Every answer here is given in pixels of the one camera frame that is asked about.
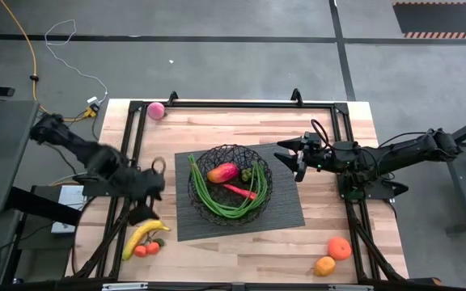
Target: gray floor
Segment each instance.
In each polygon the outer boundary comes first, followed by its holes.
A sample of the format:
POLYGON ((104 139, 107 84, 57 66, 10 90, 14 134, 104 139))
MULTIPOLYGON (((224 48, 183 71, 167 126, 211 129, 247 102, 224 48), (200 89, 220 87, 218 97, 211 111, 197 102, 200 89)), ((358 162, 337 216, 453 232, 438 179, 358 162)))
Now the gray floor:
MULTIPOLYGON (((346 37, 401 37, 391 1, 337 4, 346 37)), ((11 2, 11 7, 30 33, 76 19, 85 34, 333 36, 327 0, 33 0, 11 2)), ((70 29, 66 25, 58 32, 70 29)), ((18 30, 0 6, 1 32, 18 30)), ((38 96, 49 110, 75 116, 86 99, 102 96, 97 82, 55 61, 44 42, 34 47, 38 96)), ((380 141, 428 128, 450 132, 466 123, 466 46, 347 45, 346 50, 356 99, 371 103, 380 141)), ((73 42, 56 51, 82 72, 101 78, 113 98, 168 97, 177 90, 182 98, 288 99, 298 87, 305 99, 346 100, 335 44, 73 42)), ((0 86, 15 87, 14 99, 31 98, 31 70, 23 41, 0 40, 0 86)), ((90 127, 80 122, 73 130, 91 139, 90 127)), ((30 143, 16 183, 29 188, 69 174, 55 152, 30 143)), ((396 202, 410 276, 436 276, 447 285, 466 287, 466 234, 448 238, 444 232, 466 221, 447 166, 426 162, 396 176, 410 186, 396 202)), ((60 276, 48 274, 55 269, 50 267, 31 264, 28 277, 60 276)))

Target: wooden tabletop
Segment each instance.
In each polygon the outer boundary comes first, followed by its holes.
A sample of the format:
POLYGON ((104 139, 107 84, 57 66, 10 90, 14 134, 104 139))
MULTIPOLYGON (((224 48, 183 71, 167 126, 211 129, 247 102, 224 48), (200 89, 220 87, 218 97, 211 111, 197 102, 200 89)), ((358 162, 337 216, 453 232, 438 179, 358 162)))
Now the wooden tabletop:
MULTIPOLYGON (((111 99, 105 113, 100 142, 121 147, 129 99, 111 99)), ((377 146, 369 103, 349 102, 354 139, 362 146, 377 146)), ((147 117, 139 166, 147 168, 155 157, 167 161, 166 189, 156 212, 171 232, 158 232, 167 245, 157 255, 133 257, 121 264, 120 280, 141 281, 225 281, 264 283, 355 283, 353 256, 337 262, 336 271, 327 277, 313 275, 314 263, 327 253, 327 241, 333 236, 350 240, 345 206, 337 193, 335 175, 307 171, 298 183, 299 198, 306 225, 285 230, 205 238, 177 242, 176 181, 174 154, 207 150, 222 144, 257 145, 303 135, 311 131, 315 118, 333 140, 330 113, 322 109, 268 108, 169 108, 161 121, 147 117)), ((132 153, 137 128, 134 122, 129 148, 132 153)), ((96 249, 104 233, 109 199, 97 198, 87 208, 76 234, 76 265, 83 263, 96 249)), ((407 277, 404 254, 389 205, 369 200, 371 228, 375 244, 389 263, 407 277)), ((128 238, 136 227, 127 229, 128 238)), ((361 248, 366 274, 370 274, 365 247, 361 248)), ((107 270, 114 254, 109 251, 107 270)))

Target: chili pepper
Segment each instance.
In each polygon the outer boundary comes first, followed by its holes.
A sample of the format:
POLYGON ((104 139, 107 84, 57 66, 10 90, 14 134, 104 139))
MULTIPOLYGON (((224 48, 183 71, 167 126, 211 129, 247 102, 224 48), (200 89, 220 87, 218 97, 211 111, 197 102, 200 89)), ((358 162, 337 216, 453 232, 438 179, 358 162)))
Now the chili pepper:
POLYGON ((229 190, 241 195, 241 196, 244 196, 244 197, 249 197, 249 199, 251 200, 255 200, 256 198, 256 193, 255 192, 251 192, 249 190, 244 190, 244 189, 240 189, 240 188, 237 188, 233 185, 230 185, 230 184, 223 184, 223 186, 225 188, 228 188, 229 190))

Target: yellow banana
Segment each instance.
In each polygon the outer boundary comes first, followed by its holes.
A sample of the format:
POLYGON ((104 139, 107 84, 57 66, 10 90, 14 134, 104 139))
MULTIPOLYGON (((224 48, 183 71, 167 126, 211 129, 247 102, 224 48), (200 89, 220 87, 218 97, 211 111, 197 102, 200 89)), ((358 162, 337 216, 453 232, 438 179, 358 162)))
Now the yellow banana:
POLYGON ((130 236, 129 241, 127 241, 127 244, 123 249, 123 253, 121 254, 121 259, 130 259, 130 257, 133 255, 134 248, 139 244, 139 242, 141 242, 145 234, 151 230, 170 231, 170 229, 166 227, 161 221, 154 220, 145 222, 142 226, 134 231, 133 235, 130 236))

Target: black wire basket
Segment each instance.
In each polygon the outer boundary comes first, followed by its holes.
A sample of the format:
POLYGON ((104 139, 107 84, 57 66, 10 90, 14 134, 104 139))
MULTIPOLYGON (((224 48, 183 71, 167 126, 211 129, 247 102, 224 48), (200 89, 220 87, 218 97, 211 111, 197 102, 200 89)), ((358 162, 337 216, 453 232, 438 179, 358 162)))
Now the black wire basket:
MULTIPOLYGON (((208 193, 210 194, 211 198, 215 202, 222 205, 239 207, 242 205, 245 198, 239 194, 233 193, 231 190, 226 189, 221 184, 211 183, 206 178, 206 174, 225 162, 234 163, 240 169, 240 171, 244 169, 251 169, 252 162, 254 161, 258 161, 258 163, 262 166, 262 169, 265 173, 265 178, 267 180, 267 194, 265 195, 265 200, 262 201, 260 206, 247 211, 242 217, 236 219, 219 216, 208 209, 208 207, 202 202, 202 199, 197 194, 197 189, 193 183, 192 174, 190 174, 188 181, 188 194, 192 206, 199 212, 199 215, 201 215, 207 221, 213 222, 214 224, 220 226, 241 226, 254 221, 257 217, 259 217, 260 214, 264 212, 265 208, 267 207, 267 203, 271 199, 273 180, 269 165, 256 151, 250 150, 247 147, 241 145, 221 145, 205 152, 196 161, 196 164, 199 167, 199 171, 201 171, 202 177, 206 182, 206 187, 208 188, 208 193)), ((251 180, 249 182, 242 181, 241 174, 239 174, 239 176, 234 179, 228 180, 226 183, 246 190, 249 190, 249 187, 251 186, 251 180)), ((256 182, 253 184, 252 191, 256 191, 256 182)))

